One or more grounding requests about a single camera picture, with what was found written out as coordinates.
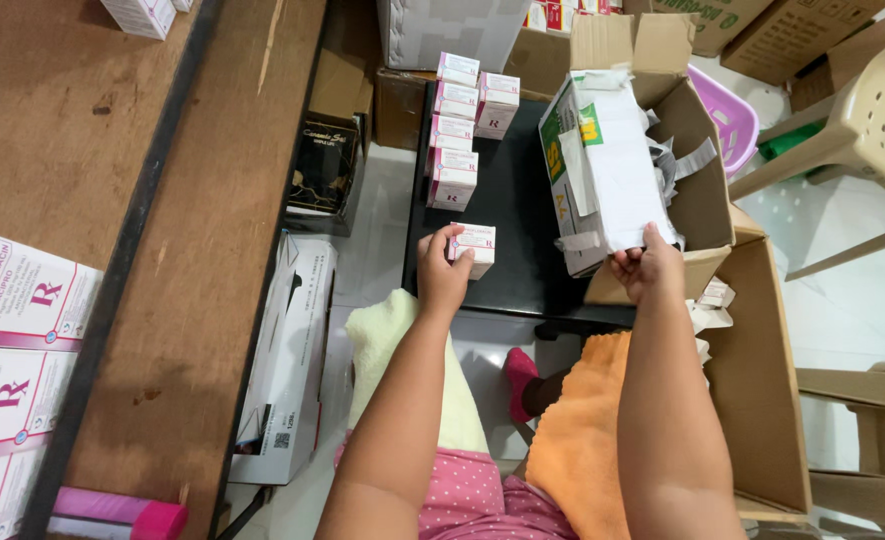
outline pink sock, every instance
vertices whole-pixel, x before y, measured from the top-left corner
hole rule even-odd
[[[512,383],[512,397],[508,402],[509,417],[523,424],[529,422],[532,416],[526,414],[526,410],[522,408],[522,391],[529,381],[539,377],[535,362],[522,349],[512,348],[506,356],[506,377]]]

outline open cardboard box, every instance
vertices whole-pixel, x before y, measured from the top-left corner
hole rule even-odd
[[[733,326],[709,328],[704,373],[732,461],[740,517],[803,523],[812,508],[796,370],[772,245],[730,205],[736,242],[716,276],[736,292]]]
[[[687,298],[699,297],[734,242],[716,126],[687,75],[696,31],[693,17],[642,14],[634,31],[633,47],[632,15],[580,16],[573,20],[569,39],[570,70],[608,69],[631,63],[636,102],[644,110],[654,109],[660,120],[647,131],[650,138],[661,142],[675,137],[673,152],[677,157],[693,152],[706,139],[716,146],[717,156],[707,166],[676,184],[678,195],[669,206],[670,220],[686,237],[683,256]],[[548,133],[543,141],[547,162],[554,144],[551,138]],[[561,230],[565,221],[572,219],[574,210],[568,195],[572,191],[565,188],[566,182],[568,175],[563,173],[556,174],[553,182],[553,192],[558,193],[554,204]],[[582,232],[577,223],[575,233]],[[578,251],[568,251],[565,256],[570,275],[593,276],[585,293],[586,303],[629,303],[625,289],[605,263],[607,257],[586,257]]]

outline person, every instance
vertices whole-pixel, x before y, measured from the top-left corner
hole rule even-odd
[[[316,531],[319,540],[576,538],[548,496],[515,474],[496,485],[502,492],[495,493],[492,469],[472,456],[463,459],[480,472],[465,479],[464,492],[459,478],[453,508],[460,515],[432,507],[442,489],[449,497],[453,489],[437,483],[436,438],[446,337],[473,258],[468,250],[454,264],[446,261],[446,242],[460,232],[450,225],[418,243],[419,313],[346,443]],[[645,250],[617,251],[611,261],[637,308],[618,412],[619,479],[629,534],[647,540],[745,538],[728,450],[684,302],[682,256],[652,223],[644,242]],[[531,379],[522,392],[525,413],[541,413],[557,399],[562,377]],[[462,471],[457,465],[452,472]],[[504,501],[486,499],[482,508],[472,492]],[[432,528],[443,519],[450,520],[448,527]]]

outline yellow towel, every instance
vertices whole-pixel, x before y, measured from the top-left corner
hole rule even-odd
[[[616,417],[630,332],[589,338],[539,421],[526,482],[546,491],[580,540],[628,539],[616,461]]]

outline hand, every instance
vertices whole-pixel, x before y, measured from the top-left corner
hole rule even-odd
[[[476,251],[472,248],[465,250],[459,260],[450,265],[445,258],[445,249],[448,240],[464,229],[461,225],[447,225],[419,240],[417,277],[422,313],[451,319],[462,305]]]
[[[655,223],[642,231],[642,248],[620,250],[613,254],[612,274],[626,288],[628,299],[639,306],[650,298],[677,299],[685,302],[682,253],[662,239]]]

